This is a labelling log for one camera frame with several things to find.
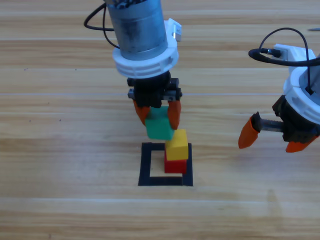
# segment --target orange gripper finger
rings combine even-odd
[[[140,118],[142,124],[146,125],[145,121],[146,121],[146,118],[150,112],[150,107],[149,106],[138,107],[137,102],[135,100],[133,100],[133,103],[134,103],[134,108],[135,108],[136,114]]]
[[[259,132],[256,131],[251,123],[251,118],[249,121],[244,125],[239,140],[238,146],[240,149],[245,149],[250,147],[258,138]]]
[[[172,129],[177,130],[180,123],[181,102],[169,101],[168,118]]]
[[[300,142],[294,142],[291,141],[289,142],[288,146],[286,147],[286,152],[287,153],[296,153],[296,152],[301,152],[304,149],[306,149],[306,147],[308,147],[314,140],[316,140],[318,137],[314,136],[309,142],[307,143],[300,143]]]

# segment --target wooden surface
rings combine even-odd
[[[302,31],[320,52],[319,0],[163,0],[183,25],[181,128],[194,187],[138,187],[146,130],[101,32],[98,0],[0,0],[1,240],[318,240],[319,142],[285,153],[238,137],[273,103],[288,69],[248,57],[269,32]],[[101,25],[100,14],[92,24]],[[275,43],[303,46],[294,32]],[[152,175],[163,171],[152,159]]]

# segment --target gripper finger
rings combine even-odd
[[[133,104],[134,104],[135,112],[138,115],[138,117],[140,118],[142,124],[146,125],[145,122],[146,122],[146,118],[150,112],[150,107],[148,107],[148,106],[138,107],[138,104],[135,100],[133,100]]]
[[[181,102],[169,101],[168,118],[172,129],[177,130],[180,123]]]

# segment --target black square frame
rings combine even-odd
[[[192,144],[188,144],[189,159],[186,174],[182,176],[150,176],[152,151],[165,151],[164,143],[144,142],[141,147],[139,186],[187,186],[193,187]]]

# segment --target stacked blocks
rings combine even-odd
[[[151,107],[145,119],[147,135],[150,139],[169,141],[174,136],[174,130],[168,118],[168,106]]]
[[[165,142],[164,172],[166,174],[186,174],[188,158],[187,131],[177,129],[173,138]]]

